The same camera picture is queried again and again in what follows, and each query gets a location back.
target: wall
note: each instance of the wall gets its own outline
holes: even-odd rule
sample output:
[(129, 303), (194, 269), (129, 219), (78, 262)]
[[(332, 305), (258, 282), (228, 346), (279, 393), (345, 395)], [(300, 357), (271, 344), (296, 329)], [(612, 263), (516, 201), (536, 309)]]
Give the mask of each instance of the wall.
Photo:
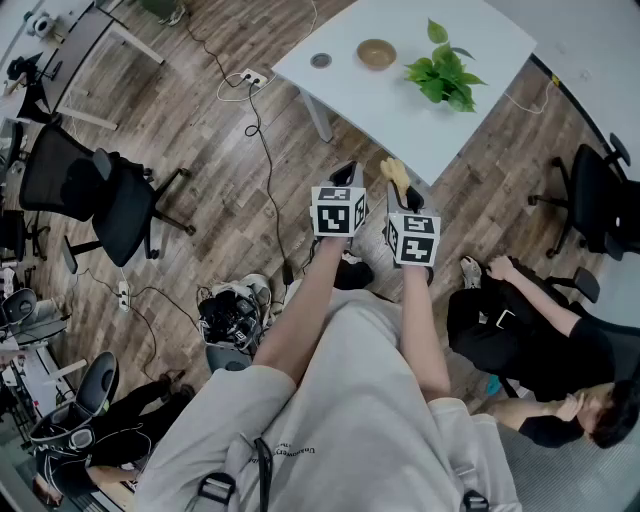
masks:
[[(536, 55), (565, 83), (608, 138), (631, 154), (640, 180), (640, 6), (635, 0), (486, 0), (528, 32)], [(604, 320), (640, 327), (640, 256), (609, 260), (600, 276)]]
[(4, 0), (0, 3), (0, 55), (4, 54), (24, 23), (25, 13), (37, 3), (37, 0)]

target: green plant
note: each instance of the green plant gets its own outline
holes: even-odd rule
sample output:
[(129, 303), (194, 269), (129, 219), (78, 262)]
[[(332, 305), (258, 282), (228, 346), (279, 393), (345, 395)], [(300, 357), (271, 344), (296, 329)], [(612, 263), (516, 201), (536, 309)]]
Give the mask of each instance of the green plant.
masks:
[(429, 39), (440, 46), (433, 50), (430, 59), (423, 57), (407, 66), (406, 79), (415, 82), (422, 94), (434, 103), (447, 101), (458, 112), (475, 112), (475, 101), (469, 86), (487, 84), (476, 75), (466, 73), (466, 66), (456, 54), (473, 57), (462, 48), (451, 47), (445, 28), (431, 19), (427, 33)]

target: small dish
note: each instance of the small dish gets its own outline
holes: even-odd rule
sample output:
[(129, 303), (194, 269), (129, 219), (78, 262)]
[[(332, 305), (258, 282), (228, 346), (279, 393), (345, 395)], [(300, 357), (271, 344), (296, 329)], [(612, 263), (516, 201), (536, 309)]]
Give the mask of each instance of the small dish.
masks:
[(358, 57), (369, 69), (382, 71), (393, 64), (398, 56), (396, 49), (382, 39), (367, 39), (358, 45)]

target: hand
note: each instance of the hand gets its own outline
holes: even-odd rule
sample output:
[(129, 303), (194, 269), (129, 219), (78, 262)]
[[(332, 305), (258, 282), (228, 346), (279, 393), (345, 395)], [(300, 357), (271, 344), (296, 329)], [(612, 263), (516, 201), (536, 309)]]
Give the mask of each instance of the hand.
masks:
[(498, 256), (489, 263), (487, 274), (496, 281), (508, 281), (514, 270), (513, 263), (507, 256)]
[(584, 393), (580, 393), (578, 397), (567, 395), (563, 402), (554, 402), (552, 407), (555, 409), (553, 416), (560, 418), (562, 421), (571, 421), (582, 409), (584, 405)]

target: white table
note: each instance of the white table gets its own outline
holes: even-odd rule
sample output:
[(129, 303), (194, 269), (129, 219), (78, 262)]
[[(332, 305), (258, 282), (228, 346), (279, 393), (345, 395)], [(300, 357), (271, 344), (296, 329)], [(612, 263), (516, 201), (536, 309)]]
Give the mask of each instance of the white table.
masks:
[[(406, 64), (431, 58), (436, 47), (428, 19), (443, 25), (467, 72), (489, 85), (474, 85), (477, 113), (455, 112), (431, 103), (416, 84), (404, 80)], [(384, 71), (361, 63), (356, 48), (366, 39), (385, 39), (398, 58)], [(320, 137), (331, 140), (326, 108), (362, 130), (432, 184), (480, 126), (518, 74), (535, 41), (481, 0), (358, 0), (289, 52), (273, 70), (300, 89)], [(310, 64), (318, 53), (331, 64)]]
[(89, 93), (74, 87), (83, 64), (91, 59), (100, 43), (111, 35), (124, 39), (158, 64), (162, 64), (164, 59), (109, 15), (94, 8), (93, 3), (92, 0), (44, 0), (39, 2), (33, 12), (39, 14), (46, 11), (52, 17), (57, 17), (58, 21), (54, 31), (64, 35), (64, 41), (58, 44), (53, 37), (40, 40), (37, 37), (29, 36), (24, 30), (23, 24), (0, 60), (2, 66), (0, 74), (6, 78), (9, 63), (17, 57), (28, 58), (42, 52), (42, 56), (38, 60), (38, 68), (46, 70), (47, 74), (53, 71), (58, 62), (62, 62), (55, 80), (51, 81), (46, 77), (42, 79), (51, 110), (103, 128), (116, 130), (118, 125), (115, 123), (65, 105), (72, 89), (83, 95)]

